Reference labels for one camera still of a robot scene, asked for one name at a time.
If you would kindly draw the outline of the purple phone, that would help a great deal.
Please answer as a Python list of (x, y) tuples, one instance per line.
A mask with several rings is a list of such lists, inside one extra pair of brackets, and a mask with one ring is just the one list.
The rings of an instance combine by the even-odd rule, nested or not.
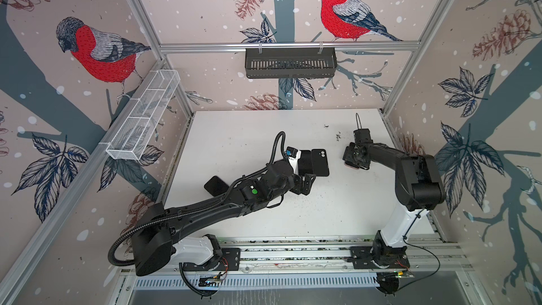
[(297, 162), (298, 165), (298, 175), (304, 177), (305, 175), (313, 174), (313, 165), (311, 158), (311, 151), (302, 150), (301, 156)]

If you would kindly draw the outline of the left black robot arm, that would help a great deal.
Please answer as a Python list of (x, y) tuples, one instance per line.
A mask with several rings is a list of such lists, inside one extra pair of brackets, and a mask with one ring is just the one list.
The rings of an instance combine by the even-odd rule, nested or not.
[(131, 235), (136, 275), (150, 275), (165, 267), (181, 252), (174, 245), (189, 235), (230, 218), (272, 208), (270, 203), (288, 192), (308, 195), (315, 180), (316, 175), (300, 176), (288, 161), (279, 160), (237, 179), (226, 192), (211, 199), (168, 209), (162, 203), (154, 204)]

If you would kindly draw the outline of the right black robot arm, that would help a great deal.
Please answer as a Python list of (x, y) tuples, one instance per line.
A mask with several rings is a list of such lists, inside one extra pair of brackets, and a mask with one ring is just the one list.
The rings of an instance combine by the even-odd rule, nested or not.
[(374, 238), (373, 255), (403, 254), (416, 223), (445, 200), (436, 159), (375, 143), (367, 128), (359, 128), (354, 131), (354, 141), (345, 148), (343, 161), (349, 167), (364, 170), (375, 162), (395, 172), (397, 204), (386, 226)]

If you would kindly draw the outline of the black phone near left arm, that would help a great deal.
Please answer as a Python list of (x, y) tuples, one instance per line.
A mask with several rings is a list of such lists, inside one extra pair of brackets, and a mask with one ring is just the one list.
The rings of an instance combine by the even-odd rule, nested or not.
[(226, 193), (229, 189), (229, 185), (220, 179), (218, 176), (213, 176), (209, 179), (205, 185), (204, 189), (212, 196), (217, 197)]

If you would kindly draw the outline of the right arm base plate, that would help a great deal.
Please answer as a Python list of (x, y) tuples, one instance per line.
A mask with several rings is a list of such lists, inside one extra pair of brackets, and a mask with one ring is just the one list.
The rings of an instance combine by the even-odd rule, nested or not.
[(410, 262), (406, 255), (406, 247), (350, 247), (351, 256), (347, 259), (356, 270), (370, 269), (410, 269)]

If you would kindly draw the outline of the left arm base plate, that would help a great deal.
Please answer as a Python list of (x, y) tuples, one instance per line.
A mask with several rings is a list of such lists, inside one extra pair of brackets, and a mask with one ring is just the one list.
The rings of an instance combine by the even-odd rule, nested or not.
[(182, 270), (188, 272), (200, 271), (238, 271), (241, 260), (241, 249), (225, 248), (221, 249), (221, 255), (214, 255), (203, 265), (194, 263), (182, 263)]

